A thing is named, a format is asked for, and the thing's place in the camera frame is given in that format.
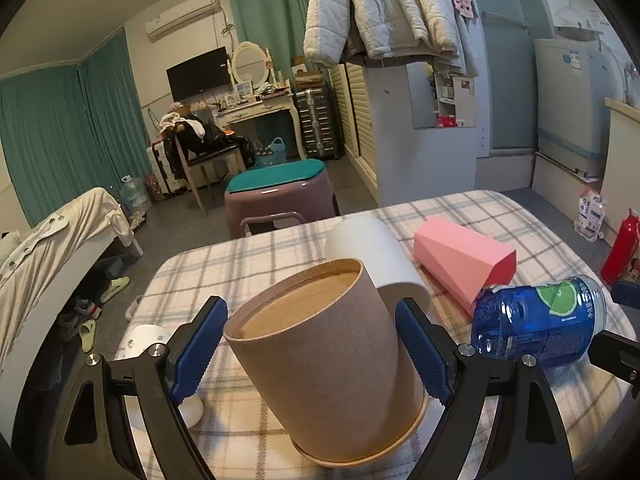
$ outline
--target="teal seat cushion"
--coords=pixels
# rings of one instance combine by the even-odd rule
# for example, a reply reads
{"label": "teal seat cushion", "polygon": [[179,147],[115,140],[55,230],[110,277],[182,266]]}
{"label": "teal seat cushion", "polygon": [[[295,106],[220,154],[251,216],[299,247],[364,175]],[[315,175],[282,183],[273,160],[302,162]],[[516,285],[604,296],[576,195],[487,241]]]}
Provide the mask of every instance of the teal seat cushion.
{"label": "teal seat cushion", "polygon": [[316,158],[307,158],[297,162],[288,162],[259,170],[245,171],[231,179],[226,190],[229,193],[251,191],[264,187],[279,186],[289,182],[309,180],[324,171],[324,162]]}

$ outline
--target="chair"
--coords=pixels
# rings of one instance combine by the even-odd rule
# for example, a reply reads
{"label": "chair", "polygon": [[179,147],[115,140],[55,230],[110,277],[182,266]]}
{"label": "chair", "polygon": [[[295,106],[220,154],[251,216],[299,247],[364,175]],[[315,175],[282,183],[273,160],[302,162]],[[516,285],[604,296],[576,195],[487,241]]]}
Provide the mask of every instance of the chair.
{"label": "chair", "polygon": [[324,163],[314,158],[233,177],[225,191],[225,213],[232,238],[242,238],[251,224],[284,218],[306,223],[340,215]]}
{"label": "chair", "polygon": [[182,168],[184,169],[184,174],[187,177],[189,187],[191,188],[191,191],[193,191],[193,196],[195,197],[196,202],[198,203],[198,207],[202,211],[202,214],[204,216],[207,216],[207,212],[205,211],[204,206],[202,205],[202,200],[200,200],[200,195],[198,194],[198,188],[193,181],[191,169],[200,168],[207,186],[210,186],[211,183],[209,181],[209,177],[207,176],[205,164],[210,162],[211,167],[213,168],[213,172],[214,174],[216,174],[216,168],[213,165],[213,161],[220,156],[223,156],[226,159],[226,165],[229,168],[229,173],[236,175],[242,173],[246,171],[246,167],[244,166],[244,160],[242,160],[240,148],[237,144],[230,144],[229,146],[225,146],[224,148],[216,150],[215,152],[205,153],[204,155],[199,155],[195,158],[191,158],[190,160],[186,160],[184,152],[182,151],[182,146],[180,145],[180,141],[178,140],[177,136],[175,142],[178,147],[178,156],[180,156],[180,162],[182,163]]}

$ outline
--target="quilted jacket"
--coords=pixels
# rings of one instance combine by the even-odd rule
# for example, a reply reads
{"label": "quilted jacket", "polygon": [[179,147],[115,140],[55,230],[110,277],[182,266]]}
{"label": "quilted jacket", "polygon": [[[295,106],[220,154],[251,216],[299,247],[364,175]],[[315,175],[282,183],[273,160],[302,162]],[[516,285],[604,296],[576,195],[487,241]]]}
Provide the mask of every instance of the quilted jacket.
{"label": "quilted jacket", "polygon": [[[371,59],[438,56],[463,65],[451,0],[351,0],[355,23]],[[309,0],[305,57],[334,66],[350,30],[350,0]]]}

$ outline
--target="white bedsheet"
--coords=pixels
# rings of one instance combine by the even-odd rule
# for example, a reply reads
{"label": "white bedsheet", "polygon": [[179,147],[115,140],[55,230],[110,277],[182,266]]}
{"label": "white bedsheet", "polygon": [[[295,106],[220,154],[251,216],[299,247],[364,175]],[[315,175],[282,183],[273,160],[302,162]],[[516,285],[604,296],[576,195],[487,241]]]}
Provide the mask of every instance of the white bedsheet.
{"label": "white bedsheet", "polygon": [[27,316],[58,271],[89,238],[114,229],[133,240],[126,216],[106,190],[96,187],[47,217],[0,267],[0,374]]}

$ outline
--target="red thermos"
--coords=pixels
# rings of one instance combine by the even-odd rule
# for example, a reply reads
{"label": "red thermos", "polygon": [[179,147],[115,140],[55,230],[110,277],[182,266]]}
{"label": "red thermos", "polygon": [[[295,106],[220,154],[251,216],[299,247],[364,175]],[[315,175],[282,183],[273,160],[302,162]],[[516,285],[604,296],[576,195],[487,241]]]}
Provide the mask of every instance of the red thermos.
{"label": "red thermos", "polygon": [[604,262],[600,275],[602,279],[613,285],[622,276],[631,257],[638,248],[638,213],[633,209],[629,210],[629,216],[620,224],[618,237],[609,253],[607,261]]}

